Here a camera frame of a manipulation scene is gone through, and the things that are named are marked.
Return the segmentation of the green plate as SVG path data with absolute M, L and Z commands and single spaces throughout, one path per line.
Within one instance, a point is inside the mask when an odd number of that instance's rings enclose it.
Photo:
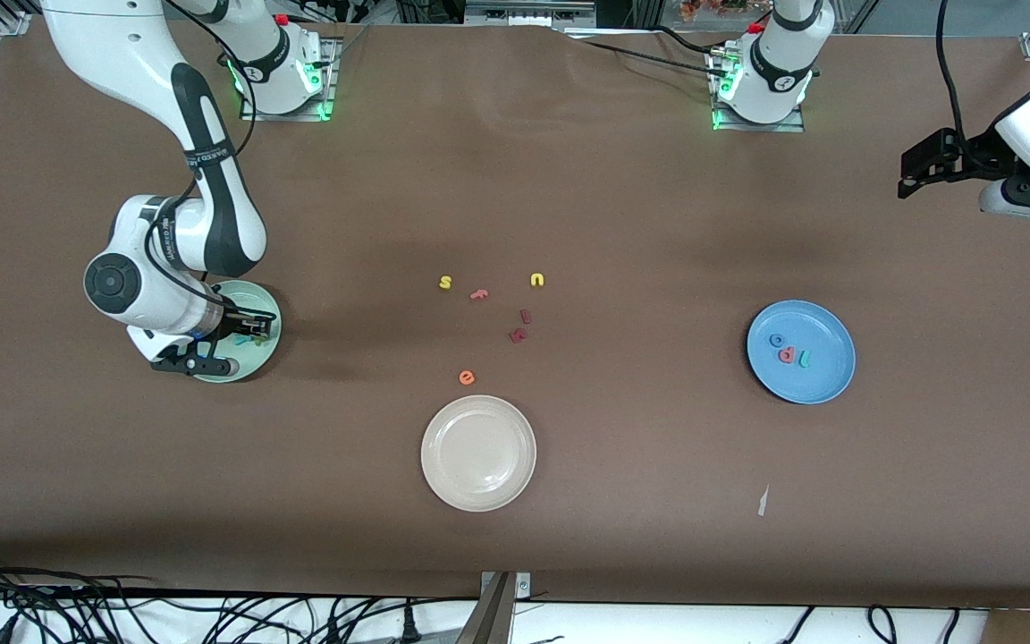
M 233 346 L 232 339 L 226 337 L 218 341 L 218 347 L 216 350 L 216 355 L 224 355 L 225 358 L 233 358 L 238 363 L 240 363 L 240 372 L 236 376 L 222 378 L 222 377 L 196 377 L 196 379 L 201 380 L 201 382 L 208 383 L 231 383 L 237 382 L 237 380 L 242 380 L 244 378 L 249 378 L 254 374 L 258 374 L 271 355 L 274 355 L 275 348 L 281 339 L 282 333 L 282 317 L 281 310 L 279 309 L 278 302 L 275 300 L 270 291 L 263 289 L 258 283 L 246 282 L 241 280 L 228 280 L 221 283 L 216 283 L 214 289 L 218 293 L 222 294 L 228 299 L 232 299 L 234 305 L 241 307 L 242 309 L 256 309 L 261 311 L 268 311 L 268 313 L 274 314 L 275 323 L 271 325 L 271 330 L 273 330 L 273 335 L 271 335 L 271 341 L 266 343 L 265 346 L 256 346 L 250 339 L 245 345 Z

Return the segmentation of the blue plate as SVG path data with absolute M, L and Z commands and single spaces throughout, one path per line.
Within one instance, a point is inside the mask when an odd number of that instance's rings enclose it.
M 784 335 L 785 345 L 796 347 L 796 362 L 785 364 L 768 341 Z M 809 350 L 810 367 L 801 369 L 798 355 Z M 789 403 L 815 406 L 827 403 L 851 383 L 856 350 L 847 328 L 832 311 L 801 299 L 778 301 L 764 307 L 747 331 L 747 362 L 761 385 Z

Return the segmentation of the artificial flowers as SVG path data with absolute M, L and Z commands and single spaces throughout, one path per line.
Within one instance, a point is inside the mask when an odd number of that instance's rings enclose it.
M 754 21 L 772 10 L 775 0 L 679 0 L 678 12 L 686 23 L 699 20 Z

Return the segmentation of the beige plate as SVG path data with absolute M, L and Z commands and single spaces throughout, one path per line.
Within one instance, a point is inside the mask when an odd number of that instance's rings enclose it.
M 528 417 L 497 396 L 469 395 L 435 412 L 420 447 L 426 484 L 467 513 L 514 502 L 533 479 L 538 445 Z

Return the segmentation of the brown table cover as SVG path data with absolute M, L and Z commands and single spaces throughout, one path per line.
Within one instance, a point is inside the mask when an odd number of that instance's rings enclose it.
M 33 21 L 0 47 L 0 566 L 1030 608 L 1030 221 L 982 213 L 977 181 L 896 196 L 950 118 L 931 40 L 833 39 L 819 69 L 804 133 L 713 131 L 689 72 L 548 29 L 368 30 L 332 121 L 258 123 L 241 154 L 269 232 L 249 278 L 286 329 L 212 385 L 154 372 L 81 286 L 124 200 L 187 187 L 180 148 Z M 753 375 L 749 325 L 788 299 L 853 338 L 837 398 Z M 538 445 L 489 513 L 421 470 L 435 412 L 476 394 Z

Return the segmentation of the grey equipment box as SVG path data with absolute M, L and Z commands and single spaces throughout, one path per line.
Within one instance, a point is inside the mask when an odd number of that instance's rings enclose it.
M 465 0 L 464 24 L 595 29 L 596 3 L 595 0 Z

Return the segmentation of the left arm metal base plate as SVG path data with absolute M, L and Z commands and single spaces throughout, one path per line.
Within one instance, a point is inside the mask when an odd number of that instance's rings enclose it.
M 737 45 L 737 40 L 723 41 L 715 44 L 703 54 L 706 68 L 711 71 L 721 71 L 720 76 L 710 80 L 711 114 L 713 131 L 754 131 L 755 133 L 804 133 L 804 115 L 799 105 L 793 106 L 785 118 L 775 123 L 756 123 L 741 117 L 735 107 L 726 102 L 726 97 L 741 79 L 741 64 L 739 49 L 730 47 Z

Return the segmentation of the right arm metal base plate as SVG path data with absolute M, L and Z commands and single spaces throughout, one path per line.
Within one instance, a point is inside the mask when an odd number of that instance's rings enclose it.
M 289 61 L 269 81 L 236 89 L 240 118 L 258 122 L 321 123 L 332 118 L 340 79 L 342 39 L 302 30 Z

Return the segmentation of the metal table edge bracket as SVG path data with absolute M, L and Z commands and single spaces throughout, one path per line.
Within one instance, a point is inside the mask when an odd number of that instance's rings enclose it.
M 530 572 L 483 572 L 481 596 L 455 644 L 511 644 L 515 604 L 530 591 Z

